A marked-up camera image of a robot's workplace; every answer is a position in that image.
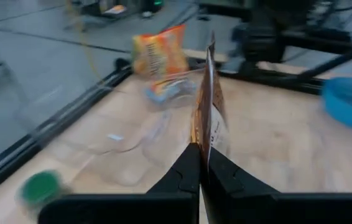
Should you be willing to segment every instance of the green bottle cap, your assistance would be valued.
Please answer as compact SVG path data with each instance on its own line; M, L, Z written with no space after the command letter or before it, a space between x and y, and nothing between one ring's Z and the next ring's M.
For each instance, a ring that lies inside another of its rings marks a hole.
M21 199L28 206L50 202L61 191L60 178L55 171L46 170L34 174L21 188Z

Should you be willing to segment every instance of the snack bag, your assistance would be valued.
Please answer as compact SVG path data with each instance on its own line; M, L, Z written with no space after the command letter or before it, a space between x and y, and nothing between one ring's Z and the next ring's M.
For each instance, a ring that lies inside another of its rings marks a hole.
M215 70L215 36L206 50L204 77L197 96L197 106L193 113L191 142L200 146L201 156L208 166L211 147L223 154L229 153L228 128L225 104L220 87L220 78Z
M182 51L184 25L175 26L157 35L133 37L133 69L147 78L161 79L188 70Z

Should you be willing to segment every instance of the paper packet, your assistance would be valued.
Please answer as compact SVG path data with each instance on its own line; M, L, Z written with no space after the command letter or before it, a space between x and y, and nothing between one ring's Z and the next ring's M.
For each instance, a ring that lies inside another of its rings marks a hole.
M225 99L220 77L215 68L215 35L206 50L206 65L193 112L191 142L198 143L204 163L208 166L211 147L228 155L229 133L225 114Z

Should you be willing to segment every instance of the wooden surface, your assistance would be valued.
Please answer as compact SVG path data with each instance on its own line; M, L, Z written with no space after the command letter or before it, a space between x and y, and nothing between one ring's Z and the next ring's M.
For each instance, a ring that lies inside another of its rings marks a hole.
M199 82L200 75L192 78ZM18 189L45 169L57 170L76 193L143 193L154 185L187 145L192 106L164 112L142 96L144 86L128 78L2 183L0 223L34 222ZM221 86L233 162L282 192L352 191L352 130L323 114L318 97L226 78ZM147 132L159 126L167 128L151 139ZM142 138L148 140L139 144ZM200 222L206 222L203 202Z

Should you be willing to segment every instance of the gray floor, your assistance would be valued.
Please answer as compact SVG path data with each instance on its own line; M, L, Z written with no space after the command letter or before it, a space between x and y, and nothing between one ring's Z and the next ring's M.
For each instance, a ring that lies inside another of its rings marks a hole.
M185 16L196 10L193 1L173 0L165 5L151 20L142 21L138 16L130 16L116 22L106 21L103 27L88 29L86 42L129 51L133 35L156 33L185 9L188 9ZM0 69L0 152L98 81L83 48L72 44L81 41L80 35L73 29L64 29L70 21L63 1L0 0L0 59L9 65L16 80L11 82ZM216 34L217 52L225 53L233 48L228 41L229 32L237 23L234 18L213 16L210 26ZM200 32L202 29L200 22L189 20L183 46L199 49L205 45ZM352 23L347 29L352 31ZM288 48L286 58L301 50ZM125 53L103 49L90 48L90 52L101 77L114 70L115 58L129 57ZM332 57L332 54L311 51L289 64L313 67ZM352 62L336 71L352 73ZM20 99L21 91L29 101L42 97L45 101L39 113L30 114L30 125L20 125L16 119L20 108L27 106Z

